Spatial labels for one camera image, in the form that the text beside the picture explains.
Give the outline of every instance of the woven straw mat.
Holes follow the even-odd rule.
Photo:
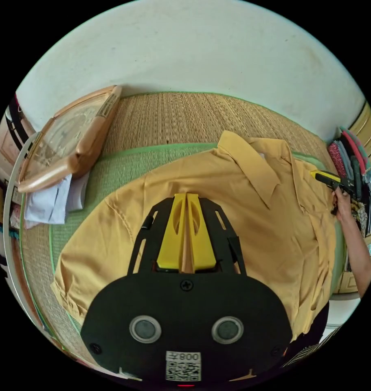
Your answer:
[[[292,150],[312,155],[336,172],[325,143],[300,125],[259,105],[207,93],[161,92],[123,98],[102,156],[152,145],[216,143],[224,130],[286,140]],[[94,363],[50,288],[49,226],[41,224],[21,233],[26,277],[42,316],[66,349]]]

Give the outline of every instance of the screw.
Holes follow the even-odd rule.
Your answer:
[[[181,281],[180,288],[183,291],[188,292],[193,288],[193,282],[190,280],[183,280]]]
[[[92,350],[92,352],[95,354],[101,354],[103,352],[101,346],[97,345],[96,343],[91,343],[89,347]]]

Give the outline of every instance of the white wall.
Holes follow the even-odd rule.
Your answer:
[[[35,130],[87,93],[199,91],[266,106],[327,140],[364,97],[342,64],[287,19],[236,0],[139,0],[70,32],[17,89]]]

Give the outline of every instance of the white cloth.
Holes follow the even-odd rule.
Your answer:
[[[72,174],[48,189],[27,194],[25,202],[25,228],[40,223],[64,224],[67,213],[83,209],[89,173],[71,181]]]

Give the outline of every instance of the patterned fabric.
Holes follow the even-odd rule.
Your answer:
[[[337,144],[336,143],[330,144],[328,147],[328,152],[332,158],[332,161],[336,167],[336,170],[337,170],[337,173],[339,174],[339,176],[342,178],[346,178],[347,173],[345,172],[344,163],[343,163],[342,157],[340,155],[339,148],[338,148]]]
[[[336,328],[334,331],[332,331],[331,334],[329,334],[322,342],[320,342],[319,344],[317,345],[312,345],[312,346],[308,346],[307,348],[301,350],[295,357],[293,357],[291,360],[287,361],[285,364],[282,365],[282,368],[283,367],[286,367],[288,365],[292,365],[296,362],[298,362],[299,360],[302,360],[303,358],[309,356],[310,354],[312,354],[313,352],[315,352],[316,350],[320,349],[322,346],[324,346],[334,335],[336,335],[336,333],[339,331],[341,326],[339,326],[338,328]]]
[[[360,223],[360,232],[363,237],[366,236],[367,213],[362,202],[351,201],[351,213],[354,219]]]

